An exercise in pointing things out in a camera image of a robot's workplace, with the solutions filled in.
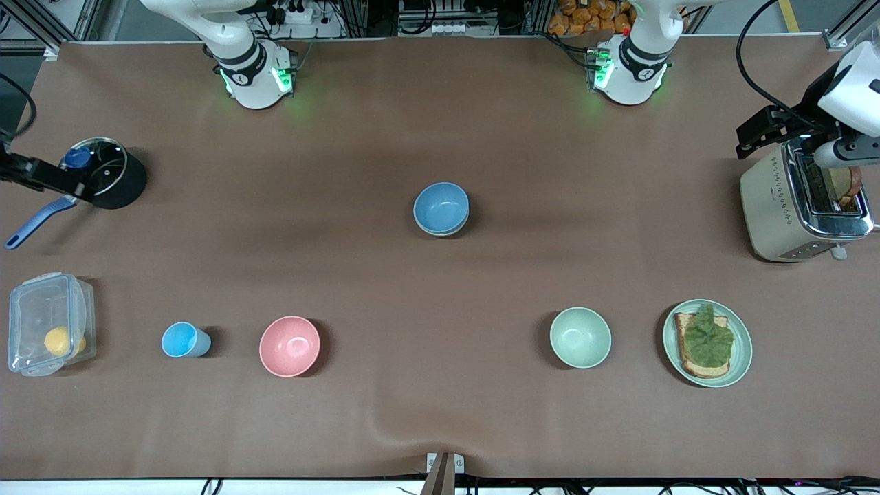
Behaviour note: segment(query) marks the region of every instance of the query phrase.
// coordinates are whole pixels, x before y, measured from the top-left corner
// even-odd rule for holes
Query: green plate
[[[681,354],[678,352],[678,331],[675,328],[675,313],[697,313],[706,304],[711,304],[715,314],[727,316],[727,326],[733,332],[733,349],[730,350],[730,371],[718,378],[700,378],[685,371],[681,365]],[[729,387],[745,376],[752,365],[752,338],[743,321],[729,307],[708,299],[691,299],[674,307],[666,316],[663,325],[663,347],[675,369],[688,380],[703,387]]]

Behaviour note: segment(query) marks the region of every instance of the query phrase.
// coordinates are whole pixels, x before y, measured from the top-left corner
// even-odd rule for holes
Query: sandwich
[[[685,371],[700,378],[719,378],[730,371],[733,332],[727,317],[715,315],[711,304],[696,314],[675,313],[678,353]]]

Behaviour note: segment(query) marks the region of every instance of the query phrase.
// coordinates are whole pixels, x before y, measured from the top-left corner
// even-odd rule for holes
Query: plastic food container
[[[9,297],[9,369],[46,376],[95,355],[92,286],[72,275],[47,273]]]

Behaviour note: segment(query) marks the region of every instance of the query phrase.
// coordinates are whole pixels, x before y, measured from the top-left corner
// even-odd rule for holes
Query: bread
[[[846,208],[862,190],[862,170],[858,166],[829,168],[823,171],[825,184],[832,189],[831,196],[841,208]]]
[[[617,4],[613,0],[598,0],[599,18],[611,20],[617,13]]]
[[[706,368],[691,361],[690,356],[685,350],[685,330],[691,324],[694,315],[689,313],[675,313],[675,327],[678,329],[678,353],[681,355],[681,365],[685,371],[700,378],[718,378],[724,376],[730,371],[730,359],[724,363],[724,366],[717,368]],[[719,327],[727,328],[726,316],[715,316],[715,324]]]
[[[557,4],[559,5],[559,10],[562,14],[566,16],[570,16],[577,8],[577,2],[575,0],[558,0]]]
[[[591,17],[590,11],[587,9],[575,9],[575,12],[571,14],[571,21],[577,24],[586,24]]]
[[[583,30],[586,33],[589,33],[590,31],[596,31],[597,29],[599,29],[599,18],[591,17],[590,20],[587,21],[587,25]]]
[[[623,33],[629,29],[632,29],[633,26],[629,24],[629,18],[627,18],[627,14],[618,14],[614,16],[614,32],[615,33]]]
[[[550,24],[547,27],[547,32],[550,34],[555,34],[556,36],[562,36],[568,30],[568,18],[565,16],[553,16],[550,18]]]

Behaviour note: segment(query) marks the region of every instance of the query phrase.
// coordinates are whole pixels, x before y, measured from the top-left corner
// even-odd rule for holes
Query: lemon
[[[67,327],[55,327],[46,334],[46,337],[43,339],[43,344],[46,345],[46,349],[49,350],[54,356],[63,356],[70,351],[70,335],[68,335]],[[77,343],[77,351],[73,353],[74,356],[79,354],[85,349],[85,339],[80,338]]]

